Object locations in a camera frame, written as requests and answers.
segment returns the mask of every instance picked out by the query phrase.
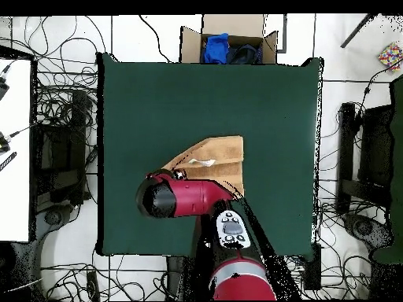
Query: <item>dark green mat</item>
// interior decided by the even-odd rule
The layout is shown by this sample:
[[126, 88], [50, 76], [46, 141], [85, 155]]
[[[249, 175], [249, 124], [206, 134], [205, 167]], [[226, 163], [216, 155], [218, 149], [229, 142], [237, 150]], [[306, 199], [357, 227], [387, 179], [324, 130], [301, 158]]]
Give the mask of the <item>dark green mat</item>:
[[279, 255], [311, 252], [320, 59], [290, 67], [102, 58], [103, 254], [189, 255], [195, 218], [142, 217], [136, 190], [147, 172], [197, 142], [237, 134], [244, 137], [245, 196], [268, 240]]
[[377, 249], [373, 259], [379, 263], [403, 263], [403, 75], [390, 84], [390, 99], [394, 107], [394, 118], [390, 130], [394, 137], [393, 176], [390, 181], [390, 222], [394, 243], [387, 248]]

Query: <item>blue cloth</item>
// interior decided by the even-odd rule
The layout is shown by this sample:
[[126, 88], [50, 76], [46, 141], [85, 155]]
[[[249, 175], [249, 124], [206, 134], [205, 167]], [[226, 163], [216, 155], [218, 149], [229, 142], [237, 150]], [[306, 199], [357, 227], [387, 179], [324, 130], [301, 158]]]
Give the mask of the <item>blue cloth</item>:
[[210, 36], [205, 46], [205, 63], [226, 64], [228, 53], [228, 34]]

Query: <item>colorful cube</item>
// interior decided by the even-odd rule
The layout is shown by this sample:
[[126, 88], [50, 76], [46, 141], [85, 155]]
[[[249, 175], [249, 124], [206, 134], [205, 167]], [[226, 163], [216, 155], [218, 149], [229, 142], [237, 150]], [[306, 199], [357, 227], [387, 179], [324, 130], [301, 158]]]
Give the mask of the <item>colorful cube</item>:
[[[400, 61], [403, 58], [403, 50], [395, 42], [392, 42], [379, 56], [378, 59], [387, 67]], [[401, 61], [396, 66], [391, 67], [392, 72], [400, 70]]]

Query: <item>black border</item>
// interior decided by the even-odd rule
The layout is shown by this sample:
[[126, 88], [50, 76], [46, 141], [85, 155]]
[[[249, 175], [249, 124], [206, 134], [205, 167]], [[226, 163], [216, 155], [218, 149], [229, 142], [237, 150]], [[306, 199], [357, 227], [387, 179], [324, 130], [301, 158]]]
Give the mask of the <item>black border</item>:
[[[36, 123], [37, 116], [37, 101], [38, 101], [38, 62], [32, 54], [25, 53], [19, 50], [11, 49], [6, 46], [0, 46], [0, 58], [10, 60], [28, 60], [31, 62], [30, 73], [30, 104], [31, 112], [29, 115], [29, 124]], [[36, 239], [36, 181], [34, 173], [34, 157], [36, 152], [35, 145], [35, 128], [29, 130], [29, 213], [28, 213], [28, 242], [20, 241], [5, 241], [29, 243]]]
[[98, 145], [98, 237], [95, 244], [95, 251], [100, 256], [105, 256], [102, 252], [104, 245], [104, 85], [105, 66], [103, 53], [96, 54], [96, 64], [98, 66], [98, 86], [97, 86], [97, 145]]

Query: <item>black cable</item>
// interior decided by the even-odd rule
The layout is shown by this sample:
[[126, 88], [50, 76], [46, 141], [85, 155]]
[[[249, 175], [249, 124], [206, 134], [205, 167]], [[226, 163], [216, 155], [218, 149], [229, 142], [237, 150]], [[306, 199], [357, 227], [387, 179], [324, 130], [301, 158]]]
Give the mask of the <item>black cable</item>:
[[148, 28], [150, 28], [150, 29], [153, 31], [153, 33], [155, 34], [155, 37], [157, 37], [158, 52], [160, 53], [160, 55], [161, 55], [162, 57], [164, 57], [164, 58], [167, 60], [168, 63], [172, 63], [172, 61], [170, 61], [170, 60], [161, 52], [160, 37], [158, 36], [158, 33], [155, 31], [155, 29], [154, 29], [153, 27], [150, 26], [150, 24], [149, 24], [146, 20], [144, 20], [144, 19], [142, 18], [141, 15], [139, 15], [139, 18], [140, 18], [141, 21], [143, 21], [143, 22], [148, 26]]
[[95, 203], [96, 205], [98, 205], [98, 202], [94, 199], [94, 196], [92, 195], [92, 193], [91, 193], [91, 191], [90, 191], [90, 186], [88, 185], [88, 177], [87, 177], [87, 176], [86, 176], [86, 178], [85, 178], [85, 182], [86, 182], [86, 184], [87, 184], [88, 193], [90, 194], [90, 196], [91, 196], [92, 200], [94, 201], [94, 203]]
[[358, 110], [358, 115], [361, 115], [361, 109], [362, 109], [362, 107], [364, 106], [365, 97], [369, 94], [369, 91], [370, 91], [369, 87], [372, 85], [372, 83], [373, 83], [375, 77], [376, 77], [378, 74], [380, 74], [380, 73], [382, 73], [382, 72], [386, 72], [388, 69], [390, 69], [390, 68], [392, 68], [392, 67], [394, 67], [394, 66], [397, 66], [397, 65], [400, 64], [402, 61], [403, 61], [403, 58], [400, 59], [399, 61], [396, 61], [396, 62], [395, 62], [394, 64], [392, 64], [391, 66], [389, 66], [389, 67], [383, 69], [382, 71], [379, 71], [379, 72], [375, 73], [375, 74], [371, 77], [371, 79], [370, 79], [369, 82], [368, 82], [367, 87], [366, 87], [365, 90], [364, 90], [364, 97], [362, 98], [361, 108]]
[[2, 76], [2, 74], [6, 74], [9, 71], [9, 68], [11, 67], [11, 65], [17, 61], [18, 59], [14, 59], [13, 61], [11, 61], [7, 66], [5, 66], [3, 68], [3, 70], [0, 72], [0, 76]]

